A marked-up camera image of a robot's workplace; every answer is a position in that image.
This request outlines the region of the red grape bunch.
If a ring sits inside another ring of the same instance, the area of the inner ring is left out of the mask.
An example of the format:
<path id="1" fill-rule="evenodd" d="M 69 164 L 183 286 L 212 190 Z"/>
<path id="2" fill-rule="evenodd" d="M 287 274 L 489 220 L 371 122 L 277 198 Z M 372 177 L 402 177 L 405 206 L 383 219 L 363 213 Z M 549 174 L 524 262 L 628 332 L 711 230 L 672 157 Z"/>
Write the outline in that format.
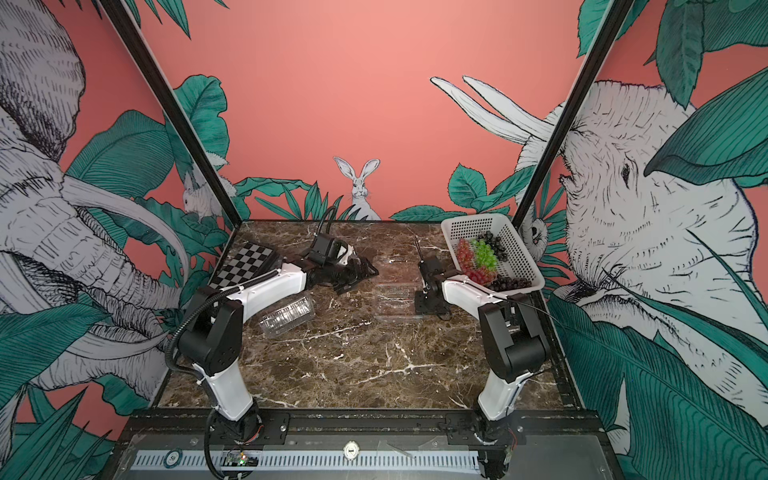
<path id="1" fill-rule="evenodd" d="M 475 283 L 483 286 L 492 284 L 497 278 L 497 272 L 486 267 L 473 268 L 466 272 L 466 275 Z"/>
<path id="2" fill-rule="evenodd" d="M 476 268 L 475 252 L 469 240 L 461 239 L 459 241 L 455 248 L 455 255 L 460 270 L 469 272 Z"/>

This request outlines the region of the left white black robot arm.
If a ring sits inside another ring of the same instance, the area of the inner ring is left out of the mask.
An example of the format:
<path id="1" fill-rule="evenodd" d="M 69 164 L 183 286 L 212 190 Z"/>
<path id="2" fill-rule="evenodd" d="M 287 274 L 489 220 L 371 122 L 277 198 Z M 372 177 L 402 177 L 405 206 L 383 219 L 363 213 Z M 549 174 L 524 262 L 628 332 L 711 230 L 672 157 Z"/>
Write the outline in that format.
<path id="1" fill-rule="evenodd" d="M 317 285 L 341 295 L 378 274 L 370 260 L 356 255 L 324 264 L 301 258 L 224 290 L 204 286 L 165 347 L 166 365 L 204 387 L 213 404 L 213 425 L 237 444 L 251 443 L 261 435 L 263 420 L 239 366 L 245 322 Z"/>

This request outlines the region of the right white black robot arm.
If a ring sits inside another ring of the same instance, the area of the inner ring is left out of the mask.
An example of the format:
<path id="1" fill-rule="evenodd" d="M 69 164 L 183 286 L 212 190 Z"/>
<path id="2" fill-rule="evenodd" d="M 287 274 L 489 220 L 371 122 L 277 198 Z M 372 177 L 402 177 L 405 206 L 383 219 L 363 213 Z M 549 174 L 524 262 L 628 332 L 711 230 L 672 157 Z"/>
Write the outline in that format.
<path id="1" fill-rule="evenodd" d="M 479 322 L 490 372 L 477 399 L 472 431 L 480 443 L 493 445 L 508 435 L 523 387 L 550 357 L 539 312 L 520 296 L 494 292 L 455 271 L 424 273 L 422 282 L 418 307 L 438 313 L 456 306 Z"/>

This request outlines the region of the white plastic perforated basket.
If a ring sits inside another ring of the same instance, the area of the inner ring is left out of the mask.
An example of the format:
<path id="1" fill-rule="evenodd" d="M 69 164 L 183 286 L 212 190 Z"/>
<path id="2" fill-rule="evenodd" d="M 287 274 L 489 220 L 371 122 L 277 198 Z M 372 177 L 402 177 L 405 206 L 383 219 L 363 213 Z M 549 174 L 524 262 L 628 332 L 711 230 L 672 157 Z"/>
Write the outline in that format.
<path id="1" fill-rule="evenodd" d="M 475 214 L 449 218 L 441 229 L 455 267 L 499 295 L 540 291 L 545 279 L 509 218 Z"/>

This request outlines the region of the clear plastic clamshell container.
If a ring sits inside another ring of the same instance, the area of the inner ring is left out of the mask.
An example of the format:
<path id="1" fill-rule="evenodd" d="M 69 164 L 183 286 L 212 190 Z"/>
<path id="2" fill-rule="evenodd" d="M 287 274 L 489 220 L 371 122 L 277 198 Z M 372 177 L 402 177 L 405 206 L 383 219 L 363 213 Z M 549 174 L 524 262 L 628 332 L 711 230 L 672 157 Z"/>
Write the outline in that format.
<path id="1" fill-rule="evenodd" d="M 409 283 L 380 283 L 373 289 L 373 315 L 384 322 L 417 322 L 423 316 L 415 312 L 417 288 Z"/>

